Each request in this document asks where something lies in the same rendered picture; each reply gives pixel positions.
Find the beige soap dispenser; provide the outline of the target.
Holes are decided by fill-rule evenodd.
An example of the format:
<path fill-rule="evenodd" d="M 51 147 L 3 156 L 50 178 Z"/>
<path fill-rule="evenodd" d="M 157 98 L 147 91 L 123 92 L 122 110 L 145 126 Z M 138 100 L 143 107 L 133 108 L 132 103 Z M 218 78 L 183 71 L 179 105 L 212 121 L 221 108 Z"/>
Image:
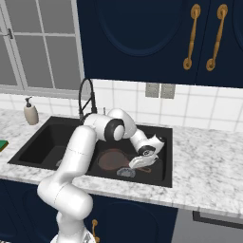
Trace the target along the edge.
<path fill-rule="evenodd" d="M 29 125 L 35 125 L 39 122 L 39 115 L 36 107 L 29 101 L 30 97 L 26 98 L 24 106 L 24 115 Z"/>

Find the navy wall cupboard door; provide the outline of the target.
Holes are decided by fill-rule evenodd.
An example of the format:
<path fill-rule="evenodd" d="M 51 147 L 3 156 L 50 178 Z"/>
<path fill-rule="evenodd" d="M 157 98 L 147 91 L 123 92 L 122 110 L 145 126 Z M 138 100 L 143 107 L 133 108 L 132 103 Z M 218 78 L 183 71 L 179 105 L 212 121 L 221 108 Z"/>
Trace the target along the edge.
<path fill-rule="evenodd" d="M 192 67 L 183 68 L 199 4 Z M 89 79 L 194 84 L 211 0 L 77 0 Z"/>
<path fill-rule="evenodd" d="M 220 20 L 216 16 L 221 4 L 228 6 L 219 51 L 213 71 L 206 64 L 213 57 Z M 211 0 L 196 85 L 243 88 L 243 0 Z"/>

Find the black kitchen sink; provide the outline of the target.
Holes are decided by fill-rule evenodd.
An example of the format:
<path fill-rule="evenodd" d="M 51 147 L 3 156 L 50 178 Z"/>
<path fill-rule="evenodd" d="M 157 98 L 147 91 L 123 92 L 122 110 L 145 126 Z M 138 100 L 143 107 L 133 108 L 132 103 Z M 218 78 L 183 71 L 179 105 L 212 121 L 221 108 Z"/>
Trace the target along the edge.
<path fill-rule="evenodd" d="M 23 165 L 56 171 L 59 161 L 65 154 L 65 149 L 78 119 L 50 117 L 44 125 L 28 140 L 28 142 L 12 157 L 9 164 Z M 87 176 L 111 178 L 130 182 L 172 187 L 173 174 L 173 129 L 157 126 L 138 125 L 147 138 L 157 135 L 163 138 L 165 144 L 158 153 L 157 161 L 148 167 L 147 171 L 136 169 L 133 178 L 120 177 L 117 171 L 105 171 L 97 163 L 101 152 L 108 149 L 120 149 L 127 155 L 136 157 L 138 154 L 129 139 L 96 143 Z"/>

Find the black spring tap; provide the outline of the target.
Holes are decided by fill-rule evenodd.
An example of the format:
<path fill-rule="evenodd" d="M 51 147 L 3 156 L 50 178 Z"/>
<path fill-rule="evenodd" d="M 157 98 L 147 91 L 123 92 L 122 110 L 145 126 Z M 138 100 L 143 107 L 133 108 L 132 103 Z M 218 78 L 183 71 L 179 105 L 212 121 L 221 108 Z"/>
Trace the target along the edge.
<path fill-rule="evenodd" d="M 89 86 L 90 86 L 90 97 L 85 103 L 84 107 L 82 107 L 82 91 L 83 91 L 83 86 L 84 83 L 88 81 Z M 84 114 L 84 109 L 88 105 L 88 103 L 91 102 L 91 111 L 89 113 Z M 96 106 L 96 98 L 95 98 L 95 92 L 94 92 L 94 86 L 93 83 L 90 79 L 84 78 L 80 84 L 79 88 L 79 97 L 78 97 L 78 104 L 79 104 L 79 119 L 80 119 L 80 124 L 84 124 L 85 119 L 91 115 L 91 114 L 98 114 L 98 109 Z"/>

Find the grey sink drain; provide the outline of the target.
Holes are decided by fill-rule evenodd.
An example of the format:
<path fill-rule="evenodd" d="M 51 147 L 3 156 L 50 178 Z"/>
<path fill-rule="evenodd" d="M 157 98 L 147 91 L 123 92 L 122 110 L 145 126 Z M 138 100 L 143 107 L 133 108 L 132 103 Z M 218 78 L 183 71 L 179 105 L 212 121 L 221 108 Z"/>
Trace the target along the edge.
<path fill-rule="evenodd" d="M 136 172 L 131 168 L 123 167 L 117 171 L 117 175 L 120 177 L 133 178 Z"/>

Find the grey dishwasher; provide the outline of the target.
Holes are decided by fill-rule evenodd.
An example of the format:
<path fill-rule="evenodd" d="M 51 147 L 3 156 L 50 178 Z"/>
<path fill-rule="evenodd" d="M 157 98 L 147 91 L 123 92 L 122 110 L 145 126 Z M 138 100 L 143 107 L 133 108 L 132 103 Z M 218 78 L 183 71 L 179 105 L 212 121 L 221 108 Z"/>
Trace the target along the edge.
<path fill-rule="evenodd" d="M 172 243 L 243 243 L 243 218 L 179 209 Z"/>

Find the grey framed window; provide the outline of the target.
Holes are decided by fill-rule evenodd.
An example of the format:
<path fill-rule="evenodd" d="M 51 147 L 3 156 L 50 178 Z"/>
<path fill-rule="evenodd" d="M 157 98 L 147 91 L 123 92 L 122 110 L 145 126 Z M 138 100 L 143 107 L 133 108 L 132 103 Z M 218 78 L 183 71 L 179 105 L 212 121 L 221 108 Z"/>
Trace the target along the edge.
<path fill-rule="evenodd" d="M 77 0 L 0 0 L 0 92 L 75 99 L 83 77 Z"/>

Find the grey wall socket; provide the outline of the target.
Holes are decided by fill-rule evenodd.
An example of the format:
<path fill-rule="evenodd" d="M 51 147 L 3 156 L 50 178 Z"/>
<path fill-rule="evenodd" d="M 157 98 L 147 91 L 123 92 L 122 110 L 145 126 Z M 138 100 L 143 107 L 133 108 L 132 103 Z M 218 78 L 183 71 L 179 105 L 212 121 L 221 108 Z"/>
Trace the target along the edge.
<path fill-rule="evenodd" d="M 147 83 L 145 85 L 145 96 L 147 98 L 157 98 L 159 96 L 159 84 Z"/>
<path fill-rule="evenodd" d="M 174 84 L 162 84 L 160 96 L 163 99 L 174 99 L 176 92 L 176 86 Z"/>

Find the navy base cupboard door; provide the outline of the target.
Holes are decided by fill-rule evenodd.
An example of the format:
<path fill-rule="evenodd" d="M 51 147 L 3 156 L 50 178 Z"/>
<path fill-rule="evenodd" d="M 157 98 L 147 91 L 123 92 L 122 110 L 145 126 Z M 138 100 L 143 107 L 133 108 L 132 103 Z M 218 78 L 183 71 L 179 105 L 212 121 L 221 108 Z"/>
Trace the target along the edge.
<path fill-rule="evenodd" d="M 50 243 L 58 233 L 56 215 L 36 185 L 0 179 L 0 241 Z"/>
<path fill-rule="evenodd" d="M 176 208 L 130 201 L 108 196 L 95 196 L 93 209 L 84 220 L 100 243 L 171 243 L 178 215 Z"/>

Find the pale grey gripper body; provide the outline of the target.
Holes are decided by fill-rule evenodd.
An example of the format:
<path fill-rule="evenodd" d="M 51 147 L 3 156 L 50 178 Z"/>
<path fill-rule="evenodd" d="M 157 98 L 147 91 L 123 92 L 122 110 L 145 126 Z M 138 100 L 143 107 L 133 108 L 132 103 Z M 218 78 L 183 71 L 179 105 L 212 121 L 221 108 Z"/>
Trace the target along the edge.
<path fill-rule="evenodd" d="M 150 166 L 153 165 L 158 158 L 159 157 L 157 155 L 152 155 L 147 157 L 145 156 L 135 157 L 129 162 L 129 167 L 132 169 L 136 169 L 136 168 Z"/>

